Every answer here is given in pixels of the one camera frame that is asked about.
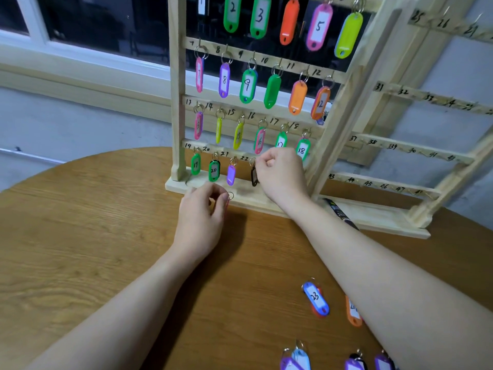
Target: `keychain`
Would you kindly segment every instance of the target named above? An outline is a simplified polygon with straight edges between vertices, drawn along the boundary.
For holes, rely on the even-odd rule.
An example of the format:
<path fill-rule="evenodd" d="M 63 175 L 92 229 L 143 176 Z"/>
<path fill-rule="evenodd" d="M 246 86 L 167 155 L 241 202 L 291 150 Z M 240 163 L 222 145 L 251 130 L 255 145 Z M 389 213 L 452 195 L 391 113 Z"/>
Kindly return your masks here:
<path fill-rule="evenodd" d="M 282 126 L 280 126 L 280 132 L 276 139 L 276 147 L 282 148 L 283 146 L 286 146 L 288 131 L 289 131 L 289 124 L 283 123 Z"/>
<path fill-rule="evenodd" d="M 312 282 L 306 282 L 301 288 L 319 315 L 326 316 L 329 314 L 329 305 L 322 297 L 320 290 Z"/>
<path fill-rule="evenodd" d="M 238 117 L 238 125 L 235 130 L 235 140 L 233 141 L 233 149 L 238 149 L 243 140 L 243 126 L 245 124 L 245 115 Z"/>
<path fill-rule="evenodd" d="M 375 368 L 377 370 L 395 370 L 394 361 L 382 349 L 382 354 L 375 356 Z"/>
<path fill-rule="evenodd" d="M 224 18 L 222 23 L 226 31 L 233 33 L 238 29 L 240 22 L 240 8 L 242 0 L 225 0 L 224 2 Z"/>
<path fill-rule="evenodd" d="M 323 0 L 323 3 L 318 5 L 313 12 L 306 42 L 309 51 L 317 51 L 324 45 L 330 20 L 334 14 L 332 5 L 330 5 L 333 1 L 334 0 Z"/>
<path fill-rule="evenodd" d="M 200 106 L 202 111 L 197 112 L 197 108 Z M 195 131 L 194 131 L 194 137 L 195 140 L 198 140 L 200 136 L 202 135 L 202 129 L 204 128 L 204 106 L 197 102 L 197 105 L 193 107 L 193 112 L 197 113 L 197 116 L 195 117 Z"/>
<path fill-rule="evenodd" d="M 253 60 L 253 68 L 250 68 L 250 61 Z M 255 52 L 253 57 L 248 61 L 248 69 L 243 73 L 242 86 L 240 87 L 240 101 L 244 104 L 248 104 L 253 100 L 255 96 L 255 89 L 257 88 L 257 61 L 255 60 Z"/>
<path fill-rule="evenodd" d="M 223 114 L 222 117 L 218 117 L 217 113 Z M 217 117 L 217 125 L 216 125 L 216 144 L 219 144 L 221 141 L 221 129 L 222 129 L 222 119 L 226 116 L 226 112 L 222 107 L 220 107 L 218 110 L 216 110 L 216 117 Z"/>
<path fill-rule="evenodd" d="M 311 142 L 310 139 L 308 139 L 310 136 L 311 131 L 304 129 L 301 134 L 301 139 L 298 142 L 298 146 L 296 147 L 296 154 L 300 156 L 303 161 L 305 161 L 305 158 L 308 156 L 308 152 L 310 151 Z"/>
<path fill-rule="evenodd" d="M 193 147 L 194 155 L 190 161 L 190 167 L 192 169 L 192 175 L 197 175 L 200 173 L 200 148 L 197 146 Z"/>
<path fill-rule="evenodd" d="M 280 43 L 288 45 L 293 41 L 294 30 L 298 22 L 298 14 L 300 12 L 300 3 L 298 0 L 289 0 L 284 9 L 284 16 L 280 26 Z"/>
<path fill-rule="evenodd" d="M 255 154 L 260 154 L 260 152 L 262 152 L 262 148 L 264 147 L 265 130 L 267 130 L 267 126 L 268 123 L 265 118 L 258 122 L 257 136 L 255 136 L 255 146 L 253 147 Z"/>
<path fill-rule="evenodd" d="M 198 49 L 202 48 L 204 50 L 204 56 L 199 57 Z M 207 48 L 203 45 L 197 45 L 194 50 L 195 54 L 195 87 L 197 87 L 197 92 L 201 93 L 204 87 L 204 61 L 209 57 L 209 52 Z"/>
<path fill-rule="evenodd" d="M 299 366 L 301 366 L 303 370 L 311 370 L 310 359 L 308 358 L 308 354 L 305 351 L 305 345 L 303 345 L 300 340 L 296 341 L 294 351 L 291 354 L 291 358 L 294 361 L 298 362 Z"/>
<path fill-rule="evenodd" d="M 346 313 L 348 315 L 349 322 L 356 327 L 360 327 L 363 324 L 363 320 L 361 319 L 358 309 L 353 305 L 349 297 L 346 296 Z"/>
<path fill-rule="evenodd" d="M 290 354 L 291 349 L 285 348 L 280 358 L 280 370 L 304 370 Z"/>
<path fill-rule="evenodd" d="M 351 14 L 346 17 L 342 25 L 339 38 L 337 39 L 334 54 L 338 58 L 348 57 L 354 48 L 354 43 L 358 38 L 359 31 L 363 24 L 362 12 L 365 6 L 365 0 L 354 0 Z"/>
<path fill-rule="evenodd" d="M 324 81 L 326 79 L 330 79 L 332 82 L 330 87 L 324 85 Z M 320 119 L 324 116 L 325 106 L 329 102 L 330 99 L 330 90 L 334 88 L 335 82 L 332 78 L 332 75 L 327 75 L 324 79 L 322 79 L 322 88 L 320 88 L 315 96 L 315 101 L 313 102 L 313 106 L 311 107 L 311 118 L 312 119 Z"/>
<path fill-rule="evenodd" d="M 361 353 L 360 349 L 356 350 L 356 353 L 352 353 L 349 355 L 349 359 L 356 361 L 357 364 L 362 368 L 362 370 L 368 370 L 366 362 L 363 361 L 363 353 Z"/>
<path fill-rule="evenodd" d="M 301 108 L 303 107 L 303 102 L 305 101 L 305 97 L 307 95 L 308 87 L 308 69 L 306 69 L 306 78 L 305 80 L 301 80 L 303 76 L 303 71 L 300 74 L 300 80 L 294 83 L 293 90 L 291 91 L 291 97 L 289 98 L 289 112 L 298 115 L 301 112 Z"/>
<path fill-rule="evenodd" d="M 279 68 L 279 74 L 276 74 L 276 67 Z M 267 88 L 264 96 L 264 105 L 267 109 L 270 109 L 276 104 L 277 96 L 280 90 L 280 77 L 283 72 L 284 70 L 280 65 L 280 62 L 276 63 L 272 68 L 272 75 L 267 82 Z"/>
<path fill-rule="evenodd" d="M 254 157 L 250 158 L 249 163 L 251 166 L 251 174 L 250 174 L 251 175 L 251 185 L 255 187 L 258 184 L 257 169 L 255 168 L 255 158 Z"/>
<path fill-rule="evenodd" d="M 232 186 L 235 182 L 235 175 L 236 175 L 236 164 L 238 163 L 238 159 L 236 156 L 234 156 L 229 163 L 228 167 L 228 175 L 226 176 L 226 182 Z"/>
<path fill-rule="evenodd" d="M 227 62 L 223 61 L 224 54 L 229 56 L 229 60 Z M 219 96 L 223 99 L 228 96 L 229 93 L 229 78 L 231 75 L 231 70 L 229 66 L 233 62 L 233 57 L 231 53 L 228 52 L 228 46 L 226 45 L 226 51 L 221 54 L 221 68 L 219 69 Z"/>
<path fill-rule="evenodd" d="M 221 173 L 221 163 L 218 160 L 219 153 L 213 153 L 213 160 L 209 163 L 209 181 L 216 181 L 219 179 Z"/>
<path fill-rule="evenodd" d="M 250 34 L 255 39 L 261 39 L 267 32 L 272 0 L 254 0 L 250 21 Z"/>

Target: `wooden table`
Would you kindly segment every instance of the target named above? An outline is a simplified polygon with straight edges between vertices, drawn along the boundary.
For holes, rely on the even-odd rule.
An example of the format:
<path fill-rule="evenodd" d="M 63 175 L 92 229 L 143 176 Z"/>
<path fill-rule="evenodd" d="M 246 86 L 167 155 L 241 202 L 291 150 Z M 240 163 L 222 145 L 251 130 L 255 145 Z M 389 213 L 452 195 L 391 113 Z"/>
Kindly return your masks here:
<path fill-rule="evenodd" d="M 168 249 L 181 199 L 164 189 L 170 161 L 170 148 L 104 153 L 0 193 L 0 368 L 27 365 Z M 249 173 L 239 165 L 240 178 Z M 327 184 L 337 197 L 415 200 Z M 493 310 L 493 232 L 448 210 L 430 232 L 367 234 Z M 301 291 L 311 277 L 331 307 L 326 318 Z M 230 206 L 217 249 L 183 285 L 143 368 L 275 369 L 297 338 L 313 369 L 340 370 L 357 348 L 373 369 L 382 349 L 366 325 L 349 323 L 344 293 L 292 221 Z"/>

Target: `person's left arm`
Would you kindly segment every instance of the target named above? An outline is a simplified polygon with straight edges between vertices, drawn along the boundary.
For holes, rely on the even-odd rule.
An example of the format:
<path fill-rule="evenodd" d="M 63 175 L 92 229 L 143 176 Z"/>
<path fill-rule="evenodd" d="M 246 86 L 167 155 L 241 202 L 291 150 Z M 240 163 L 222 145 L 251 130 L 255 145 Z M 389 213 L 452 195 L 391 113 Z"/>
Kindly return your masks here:
<path fill-rule="evenodd" d="M 209 210 L 210 198 L 216 200 Z M 212 183 L 182 198 L 175 239 L 144 274 L 55 342 L 26 369 L 138 369 L 161 330 L 176 294 L 221 235 L 226 190 Z"/>

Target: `person's left hand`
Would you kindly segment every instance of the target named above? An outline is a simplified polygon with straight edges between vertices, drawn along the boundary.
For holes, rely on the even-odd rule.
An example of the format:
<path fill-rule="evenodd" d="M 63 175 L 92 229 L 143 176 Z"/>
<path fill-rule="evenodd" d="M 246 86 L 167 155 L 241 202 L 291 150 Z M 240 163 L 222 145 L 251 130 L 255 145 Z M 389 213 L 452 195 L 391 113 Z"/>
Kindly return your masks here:
<path fill-rule="evenodd" d="M 217 245 L 224 222 L 228 192 L 218 184 L 190 188 L 180 203 L 178 225 L 172 248 L 190 261 L 202 261 Z M 215 200 L 213 212 L 210 199 Z"/>

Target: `human hand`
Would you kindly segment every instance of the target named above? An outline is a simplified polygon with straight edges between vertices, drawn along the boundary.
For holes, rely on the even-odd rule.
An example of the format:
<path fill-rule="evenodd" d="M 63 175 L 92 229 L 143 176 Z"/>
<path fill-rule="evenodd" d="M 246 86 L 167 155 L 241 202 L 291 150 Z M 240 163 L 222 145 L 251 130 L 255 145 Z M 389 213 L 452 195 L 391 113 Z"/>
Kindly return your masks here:
<path fill-rule="evenodd" d="M 190 188 L 182 198 L 172 249 L 199 263 L 217 245 L 221 236 L 228 192 L 218 184 Z M 210 199 L 215 200 L 211 213 Z"/>
<path fill-rule="evenodd" d="M 289 216 L 309 199 L 303 162 L 293 148 L 271 148 L 255 160 L 257 177 L 268 198 Z"/>

